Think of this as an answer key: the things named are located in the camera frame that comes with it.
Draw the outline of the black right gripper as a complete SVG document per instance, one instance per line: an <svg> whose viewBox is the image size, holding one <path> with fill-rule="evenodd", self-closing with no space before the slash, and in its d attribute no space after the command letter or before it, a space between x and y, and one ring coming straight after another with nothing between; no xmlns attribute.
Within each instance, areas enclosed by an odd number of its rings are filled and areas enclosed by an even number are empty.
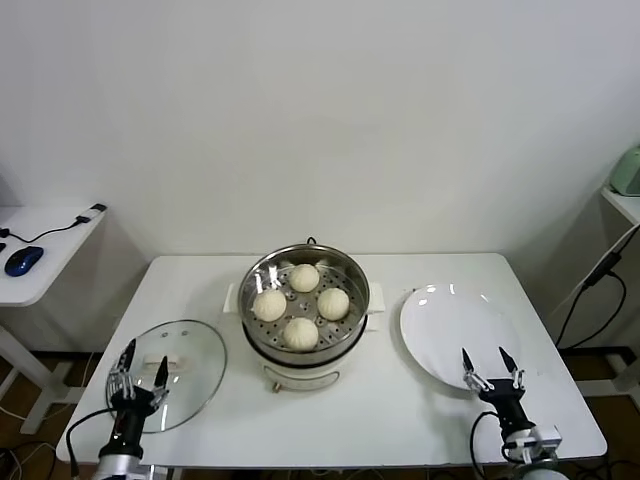
<svg viewBox="0 0 640 480"><path fill-rule="evenodd" d="M463 363L463 380L475 391L479 399L495 408L499 418L502 436L510 436L516 432L531 429L533 423L528 419L520 403L524 396L524 371L520 369L514 358L503 348L499 353L503 363L511 375L511 379L491 379L488 381L475 371L474 365L465 348L461 349Z"/></svg>

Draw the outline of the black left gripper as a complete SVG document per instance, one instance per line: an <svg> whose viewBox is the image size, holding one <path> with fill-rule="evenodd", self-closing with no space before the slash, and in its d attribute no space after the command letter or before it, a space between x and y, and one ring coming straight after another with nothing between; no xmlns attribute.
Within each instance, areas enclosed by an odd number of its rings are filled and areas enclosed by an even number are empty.
<svg viewBox="0 0 640 480"><path fill-rule="evenodd" d="M136 339L132 339L111 368L106 382L106 393L115 409L111 441L138 445L146 418L155 412L167 397L169 377L168 357L164 356L154 379L152 391L135 388L130 367L136 350Z"/></svg>

